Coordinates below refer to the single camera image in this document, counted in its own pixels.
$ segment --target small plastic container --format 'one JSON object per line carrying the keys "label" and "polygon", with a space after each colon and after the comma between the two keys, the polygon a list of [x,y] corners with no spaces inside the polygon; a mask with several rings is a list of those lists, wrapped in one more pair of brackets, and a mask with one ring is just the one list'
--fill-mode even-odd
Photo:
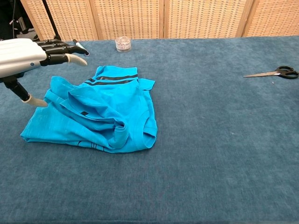
{"label": "small plastic container", "polygon": [[131,39],[127,36],[120,36],[115,40],[116,49],[119,52],[128,52],[131,50]]}

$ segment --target scissors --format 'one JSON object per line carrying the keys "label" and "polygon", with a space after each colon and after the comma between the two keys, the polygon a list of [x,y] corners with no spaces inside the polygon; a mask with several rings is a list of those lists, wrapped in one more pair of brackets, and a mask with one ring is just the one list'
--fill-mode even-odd
{"label": "scissors", "polygon": [[296,79],[299,77],[299,73],[294,70],[294,68],[289,66],[279,66],[275,71],[258,73],[254,75],[244,76],[244,77],[263,77],[263,76],[279,76],[282,78]]}

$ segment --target white fingertip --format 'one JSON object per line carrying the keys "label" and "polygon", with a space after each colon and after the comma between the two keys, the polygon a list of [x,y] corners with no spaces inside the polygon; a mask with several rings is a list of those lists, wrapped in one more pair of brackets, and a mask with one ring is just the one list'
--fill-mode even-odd
{"label": "white fingertip", "polygon": [[26,104],[33,105],[33,106],[40,106],[40,107],[47,107],[48,106],[46,101],[41,100],[41,99],[37,99],[34,96],[32,96],[31,94],[29,94],[29,99],[28,100],[26,100],[26,101],[22,100],[22,102],[26,103]]}
{"label": "white fingertip", "polygon": [[87,62],[77,55],[65,54],[69,62],[76,63],[80,66],[87,66]]}

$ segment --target black scissor handle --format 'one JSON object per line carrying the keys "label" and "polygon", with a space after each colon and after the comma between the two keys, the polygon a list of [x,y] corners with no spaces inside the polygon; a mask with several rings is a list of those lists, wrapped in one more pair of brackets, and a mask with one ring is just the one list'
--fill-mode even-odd
{"label": "black scissor handle", "polygon": [[286,72],[280,73],[278,76],[282,77],[282,78],[287,78],[287,79],[296,79],[299,77],[299,73],[296,71],[286,71]]}
{"label": "black scissor handle", "polygon": [[289,66],[279,66],[275,71],[294,71],[294,68]]}

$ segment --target black cable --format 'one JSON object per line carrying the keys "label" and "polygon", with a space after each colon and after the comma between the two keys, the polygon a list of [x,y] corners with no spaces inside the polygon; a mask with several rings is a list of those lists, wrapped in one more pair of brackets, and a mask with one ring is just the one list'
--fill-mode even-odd
{"label": "black cable", "polygon": [[14,11],[13,11],[13,39],[14,39],[14,12],[15,12],[15,2],[16,2],[16,0],[14,0]]}

